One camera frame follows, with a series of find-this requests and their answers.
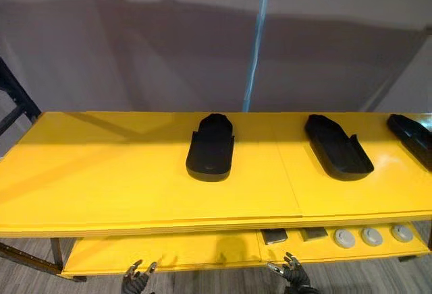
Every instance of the yellow tabletop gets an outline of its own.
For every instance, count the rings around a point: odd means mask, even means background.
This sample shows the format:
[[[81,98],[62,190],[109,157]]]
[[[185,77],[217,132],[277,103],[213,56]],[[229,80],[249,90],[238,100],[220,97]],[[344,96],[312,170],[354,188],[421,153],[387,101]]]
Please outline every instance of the yellow tabletop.
[[[0,163],[0,235],[300,216],[266,116],[229,115],[236,143],[226,180],[188,175],[192,131],[205,116],[43,114]]]
[[[304,127],[308,113],[273,116],[273,127],[303,216],[430,212],[432,174],[386,125],[383,113],[324,113],[358,141],[375,170],[358,181],[330,178],[315,156]],[[409,115],[426,126],[432,115]]]
[[[230,176],[185,167],[208,113],[44,113],[0,162],[0,236],[76,237],[352,224],[431,216],[431,174],[384,114],[326,114],[357,133],[375,171],[327,176],[304,133],[308,113],[228,113]],[[417,119],[431,120],[430,115]]]

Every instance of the black tray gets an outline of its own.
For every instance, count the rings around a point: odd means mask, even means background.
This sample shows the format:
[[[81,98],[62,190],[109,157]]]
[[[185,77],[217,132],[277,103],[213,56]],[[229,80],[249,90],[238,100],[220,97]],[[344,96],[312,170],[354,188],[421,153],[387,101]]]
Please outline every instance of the black tray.
[[[327,174],[354,181],[373,171],[373,164],[354,134],[349,138],[339,124],[324,115],[309,115],[305,126],[310,144]]]
[[[200,181],[222,181],[231,171],[234,136],[225,115],[210,114],[192,133],[186,168]]]
[[[418,161],[432,171],[432,133],[419,122],[400,114],[390,115],[387,125]]]

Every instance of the yellow panel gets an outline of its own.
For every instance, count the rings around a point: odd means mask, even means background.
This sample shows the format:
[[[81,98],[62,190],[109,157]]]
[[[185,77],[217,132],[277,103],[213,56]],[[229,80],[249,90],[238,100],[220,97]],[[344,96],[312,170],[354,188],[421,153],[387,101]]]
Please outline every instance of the yellow panel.
[[[273,245],[264,244],[260,231],[84,238],[77,240],[62,274],[118,274],[138,259],[143,259],[141,270],[157,261],[158,271],[169,271],[263,266],[268,261],[282,262],[286,251],[302,262],[428,254],[415,228],[406,226],[415,234],[409,243],[395,240],[390,225],[374,225],[384,240],[379,247],[362,242],[361,227],[347,227],[356,237],[351,249],[334,243],[334,227],[327,228],[329,237],[308,242],[303,242],[298,230],[288,230],[288,240]]]
[[[375,165],[366,179],[344,183],[326,176],[305,140],[307,113],[229,113],[232,173],[205,183],[188,176],[185,161],[192,130],[207,114],[44,113],[0,162],[0,236],[352,225],[432,215],[431,174],[387,131],[387,115],[328,114],[359,134]]]
[[[367,258],[384,258],[390,256],[409,256],[428,254],[429,249],[422,242],[420,235],[411,224],[405,224],[414,233],[414,239],[408,243],[396,240],[391,233],[391,225],[372,225],[383,236],[383,243],[377,247],[367,245],[360,236],[362,226],[343,227],[351,231],[356,244],[349,249],[342,248],[333,240],[336,227],[327,227],[329,236],[303,241],[298,229],[288,229],[285,242],[265,245],[263,236],[257,231],[261,258],[263,261],[283,262],[286,252],[295,255],[300,262],[333,262],[341,260],[359,260]]]
[[[0,230],[300,216],[265,115],[228,115],[236,143],[225,181],[187,174],[192,130],[207,115],[45,113],[0,163]]]
[[[153,261],[158,270],[191,270],[261,260],[255,231],[84,238],[77,240],[63,274],[123,273],[139,259],[143,270]]]
[[[351,136],[357,134],[375,170],[358,181],[329,177],[315,156],[304,125],[308,113],[281,113],[273,126],[303,216],[414,212],[432,209],[432,174],[388,129],[388,114],[324,113]],[[432,124],[432,115],[411,115]]]

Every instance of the yellow table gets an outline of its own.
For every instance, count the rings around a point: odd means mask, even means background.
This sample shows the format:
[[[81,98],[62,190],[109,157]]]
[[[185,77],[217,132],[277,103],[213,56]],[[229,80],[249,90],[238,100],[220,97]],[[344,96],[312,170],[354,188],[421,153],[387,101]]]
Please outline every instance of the yellow table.
[[[309,113],[227,113],[232,171],[217,183],[185,167],[192,131],[207,115],[44,113],[0,162],[0,237],[83,237],[64,277],[120,272],[146,254],[164,257],[163,270],[187,270],[260,266],[281,259],[287,245],[305,262],[429,252],[416,234],[408,246],[388,240],[320,255],[332,238],[310,245],[295,230],[381,223],[389,238],[391,223],[431,218],[431,174],[388,130],[388,114],[324,113],[358,135],[375,166],[343,182],[311,149]],[[432,125],[432,115],[409,117]],[[256,230],[272,227],[288,228],[290,238],[267,252]],[[161,245],[149,249],[154,242]],[[196,248],[206,253],[188,252]]]

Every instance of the black metal leg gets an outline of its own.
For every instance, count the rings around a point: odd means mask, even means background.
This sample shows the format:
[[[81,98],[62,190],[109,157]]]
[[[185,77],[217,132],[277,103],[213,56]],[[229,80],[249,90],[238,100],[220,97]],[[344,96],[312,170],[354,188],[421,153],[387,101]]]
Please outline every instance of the black metal leg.
[[[402,257],[398,257],[399,262],[408,262],[410,260],[413,260],[417,258],[416,255],[411,255],[411,256],[402,256]]]
[[[0,256],[11,262],[25,265],[48,274],[60,274],[62,271],[62,269],[52,262],[34,257],[10,245],[5,245],[4,243],[0,243]]]
[[[5,245],[4,243],[0,243],[0,257],[10,260],[11,262],[15,262],[16,264],[36,269],[40,272],[46,272],[47,274],[62,277],[60,276],[60,274],[63,271],[63,259],[61,258],[59,238],[51,238],[51,249],[53,250],[53,257],[55,262],[54,264],[52,262],[48,262],[46,260],[27,254],[26,252],[11,247],[10,245]],[[87,281],[87,277],[85,276],[62,278],[77,283],[83,283]]]
[[[60,239],[50,238],[51,250],[53,251],[54,263],[58,269],[63,270],[63,258],[61,257]]]

